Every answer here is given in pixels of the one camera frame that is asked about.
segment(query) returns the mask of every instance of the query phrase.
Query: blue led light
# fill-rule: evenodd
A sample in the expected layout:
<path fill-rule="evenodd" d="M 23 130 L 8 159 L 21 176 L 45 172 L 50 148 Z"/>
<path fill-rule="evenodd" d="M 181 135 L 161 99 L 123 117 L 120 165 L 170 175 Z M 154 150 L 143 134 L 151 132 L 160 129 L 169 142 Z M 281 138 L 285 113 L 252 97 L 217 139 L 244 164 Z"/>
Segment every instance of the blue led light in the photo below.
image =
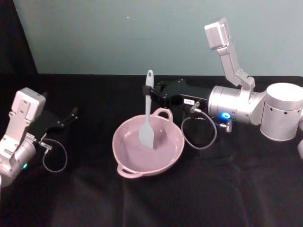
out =
<path fill-rule="evenodd" d="M 231 118 L 231 115 L 230 115 L 229 113 L 227 113 L 227 112 L 223 112 L 223 113 L 221 114 L 221 118 L 230 119 L 230 118 Z"/>

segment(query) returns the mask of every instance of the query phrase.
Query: black table surface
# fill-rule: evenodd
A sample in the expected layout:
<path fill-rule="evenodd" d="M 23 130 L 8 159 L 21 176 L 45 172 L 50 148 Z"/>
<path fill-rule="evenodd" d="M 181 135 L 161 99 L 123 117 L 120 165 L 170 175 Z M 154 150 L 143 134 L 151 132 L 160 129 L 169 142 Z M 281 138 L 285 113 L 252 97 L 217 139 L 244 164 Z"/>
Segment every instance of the black table surface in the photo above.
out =
<path fill-rule="evenodd" d="M 188 84 L 232 87 L 222 76 L 185 78 Z M 302 77 L 255 77 L 256 91 L 275 82 L 303 86 Z M 303 161 L 298 131 L 288 142 L 270 141 L 259 128 L 235 123 L 205 151 L 187 144 L 168 171 L 128 180 L 116 171 L 112 137 L 125 120 L 144 114 L 145 76 L 37 75 L 0 77 L 0 133 L 15 92 L 47 92 L 45 110 L 65 117 L 74 106 L 79 120 L 53 136 L 67 149 L 68 167 L 52 174 L 37 155 L 15 182 L 2 189 L 4 227 L 285 227 L 303 226 Z M 173 107 L 180 126 L 182 110 Z M 50 158 L 59 166 L 62 153 Z"/>

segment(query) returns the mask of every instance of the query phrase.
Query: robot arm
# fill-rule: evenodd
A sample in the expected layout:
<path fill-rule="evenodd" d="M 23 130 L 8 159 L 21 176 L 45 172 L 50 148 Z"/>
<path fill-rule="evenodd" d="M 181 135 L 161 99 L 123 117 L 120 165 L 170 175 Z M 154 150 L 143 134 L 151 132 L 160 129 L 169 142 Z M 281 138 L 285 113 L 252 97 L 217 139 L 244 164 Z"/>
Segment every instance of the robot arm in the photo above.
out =
<path fill-rule="evenodd" d="M 227 20 L 223 18 L 206 25 L 205 32 L 210 48 L 217 50 L 220 56 L 227 80 L 241 88 L 215 86 L 209 92 L 179 80 L 167 84 L 165 88 L 144 87 L 143 94 L 156 94 L 154 99 L 151 95 L 152 100 L 162 107 L 188 106 L 193 117 L 194 113 L 204 111 L 210 117 L 227 122 L 219 124 L 227 132 L 231 132 L 232 121 L 237 121 L 260 125 L 262 134 L 274 141 L 293 139 L 299 123 L 303 129 L 303 88 L 290 83 L 275 83 L 264 92 L 254 92 L 254 78 L 239 66 Z"/>
<path fill-rule="evenodd" d="M 77 119 L 75 108 L 69 118 L 61 121 L 43 110 L 45 102 L 46 98 L 43 95 L 29 88 L 16 93 L 9 113 L 7 130 L 0 140 L 0 189 L 14 181 L 35 155 L 38 145 L 47 150 L 52 149 L 41 142 L 50 130 L 62 129 L 67 123 Z"/>

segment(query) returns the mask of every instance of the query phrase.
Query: gray spatula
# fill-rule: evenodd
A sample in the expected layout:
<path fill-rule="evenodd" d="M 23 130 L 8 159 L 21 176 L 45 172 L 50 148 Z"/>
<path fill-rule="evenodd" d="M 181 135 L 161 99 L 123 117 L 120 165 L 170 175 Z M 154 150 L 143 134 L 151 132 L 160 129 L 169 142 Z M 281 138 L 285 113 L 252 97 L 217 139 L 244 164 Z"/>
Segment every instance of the gray spatula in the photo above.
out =
<path fill-rule="evenodd" d="M 147 86 L 153 87 L 154 78 L 153 78 L 152 70 L 148 70 L 145 84 Z M 151 115 L 151 105 L 152 105 L 151 96 L 146 96 L 145 97 L 145 123 L 139 129 L 140 142 L 149 148 L 153 148 L 153 140 L 154 140 L 154 132 L 149 123 L 150 115 Z"/>

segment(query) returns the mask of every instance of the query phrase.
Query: gray-green wall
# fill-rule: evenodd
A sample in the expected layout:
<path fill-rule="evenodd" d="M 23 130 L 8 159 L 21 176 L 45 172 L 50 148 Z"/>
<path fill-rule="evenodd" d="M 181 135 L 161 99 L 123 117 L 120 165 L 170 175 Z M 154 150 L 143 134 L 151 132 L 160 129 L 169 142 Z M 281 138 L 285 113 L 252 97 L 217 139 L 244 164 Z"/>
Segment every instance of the gray-green wall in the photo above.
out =
<path fill-rule="evenodd" d="M 204 25 L 227 17 L 250 75 L 303 74 L 300 0 L 15 0 L 39 73 L 223 75 Z"/>

